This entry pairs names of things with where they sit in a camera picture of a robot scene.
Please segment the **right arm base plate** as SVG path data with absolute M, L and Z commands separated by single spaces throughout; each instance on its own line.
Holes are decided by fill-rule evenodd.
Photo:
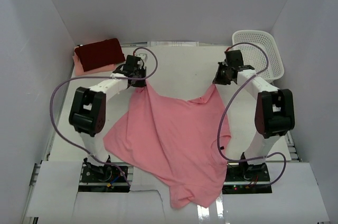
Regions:
M 270 176 L 267 166 L 260 171 L 243 173 L 234 163 L 227 165 L 227 174 L 222 187 L 222 194 L 270 194 Z

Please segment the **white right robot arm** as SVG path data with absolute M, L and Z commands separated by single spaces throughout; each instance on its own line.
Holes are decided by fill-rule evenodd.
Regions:
M 257 176 L 258 170 L 270 154 L 274 144 L 288 131 L 295 127 L 293 94 L 289 89 L 279 89 L 259 76 L 263 70 L 257 72 L 254 67 L 245 65 L 240 50 L 227 49 L 225 60 L 219 62 L 214 78 L 217 85 L 229 85 L 232 82 L 239 88 L 230 98 L 221 116 L 217 131 L 217 148 L 227 161 L 238 162 L 239 176 L 245 181 L 251 181 Z M 256 133 L 249 147 L 242 153 L 241 159 L 234 160 L 225 156 L 221 149 L 221 129 L 223 121 L 235 97 L 241 90 L 248 92 L 256 100 L 255 128 Z

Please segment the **pink t-shirt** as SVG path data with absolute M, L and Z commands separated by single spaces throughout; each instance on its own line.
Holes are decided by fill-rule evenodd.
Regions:
M 150 85 L 132 94 L 129 110 L 104 136 L 105 149 L 166 184 L 179 209 L 208 207 L 220 194 L 231 140 L 225 107 L 215 85 L 185 101 L 159 95 Z

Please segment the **white perforated plastic basket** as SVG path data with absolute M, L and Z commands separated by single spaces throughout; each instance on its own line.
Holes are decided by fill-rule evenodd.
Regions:
M 260 76 L 271 83 L 284 75 L 284 66 L 274 37 L 259 30 L 240 30 L 232 35 L 235 50 L 242 53 L 245 65 L 251 65 Z

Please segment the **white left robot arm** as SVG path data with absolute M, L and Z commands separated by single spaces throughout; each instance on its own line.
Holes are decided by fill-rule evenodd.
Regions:
M 69 123 L 81 137 L 84 147 L 89 151 L 88 159 L 93 156 L 102 161 L 109 161 L 109 154 L 104 148 L 101 131 L 106 122 L 106 105 L 108 100 L 129 87 L 146 86 L 146 54 L 128 55 L 125 63 L 98 84 L 89 88 L 76 89 Z

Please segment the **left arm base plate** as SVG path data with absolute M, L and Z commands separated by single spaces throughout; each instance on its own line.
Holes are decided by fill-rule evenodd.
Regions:
M 127 163 L 117 163 L 120 170 L 111 165 L 94 165 L 83 159 L 79 181 L 79 192 L 128 193 L 133 179 L 133 167 Z

